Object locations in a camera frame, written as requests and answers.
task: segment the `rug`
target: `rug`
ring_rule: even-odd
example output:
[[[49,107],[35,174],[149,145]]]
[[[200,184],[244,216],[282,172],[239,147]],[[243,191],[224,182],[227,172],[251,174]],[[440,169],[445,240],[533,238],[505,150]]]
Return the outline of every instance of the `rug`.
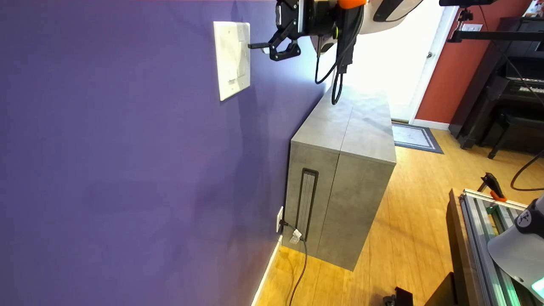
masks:
[[[394,140],[394,147],[442,155],[442,148],[438,147],[437,140],[431,136],[428,128],[392,123],[392,140]]]

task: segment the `concrete-textured cabinet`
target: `concrete-textured cabinet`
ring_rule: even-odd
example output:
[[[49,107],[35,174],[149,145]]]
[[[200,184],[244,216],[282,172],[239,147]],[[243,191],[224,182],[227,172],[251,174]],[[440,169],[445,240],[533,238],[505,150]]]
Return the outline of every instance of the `concrete-textured cabinet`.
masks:
[[[284,245],[353,271],[396,164],[384,101],[326,94],[290,140]]]

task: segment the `piano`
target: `piano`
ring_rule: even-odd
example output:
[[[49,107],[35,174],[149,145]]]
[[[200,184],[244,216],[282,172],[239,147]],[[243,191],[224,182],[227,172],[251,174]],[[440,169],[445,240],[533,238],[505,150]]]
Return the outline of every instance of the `piano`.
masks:
[[[501,19],[498,31],[544,33],[544,21]],[[493,147],[501,131],[494,116],[503,109],[544,118],[544,41],[491,41],[448,130],[460,148]],[[506,150],[544,150],[539,128],[516,128],[508,135]]]

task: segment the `doorway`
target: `doorway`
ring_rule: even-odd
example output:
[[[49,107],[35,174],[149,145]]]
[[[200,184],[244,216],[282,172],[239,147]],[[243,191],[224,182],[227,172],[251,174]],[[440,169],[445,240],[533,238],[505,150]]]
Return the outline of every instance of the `doorway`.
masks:
[[[411,123],[442,53],[457,9],[423,0],[397,28],[357,38],[345,84],[386,99],[391,118]]]

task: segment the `baseboard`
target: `baseboard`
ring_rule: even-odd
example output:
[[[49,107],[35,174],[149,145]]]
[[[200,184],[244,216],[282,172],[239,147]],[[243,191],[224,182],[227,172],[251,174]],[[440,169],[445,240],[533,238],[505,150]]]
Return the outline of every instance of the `baseboard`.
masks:
[[[255,296],[253,296],[251,306],[256,306],[260,291],[261,291],[261,288],[265,286],[265,281],[268,279],[268,272],[270,272],[270,269],[272,269],[272,262],[275,260],[275,254],[277,254],[277,250],[278,250],[280,245],[282,245],[282,237],[277,238],[277,243],[275,243],[273,252],[272,252],[272,257],[270,257],[270,260],[268,260],[265,276],[261,276],[261,279],[260,279],[260,284],[258,284],[258,289],[256,289],[256,293],[255,293]]]
[[[428,128],[428,130],[442,130],[442,131],[448,130],[447,123],[423,121],[423,119],[413,119],[411,126],[423,126],[423,128]]]

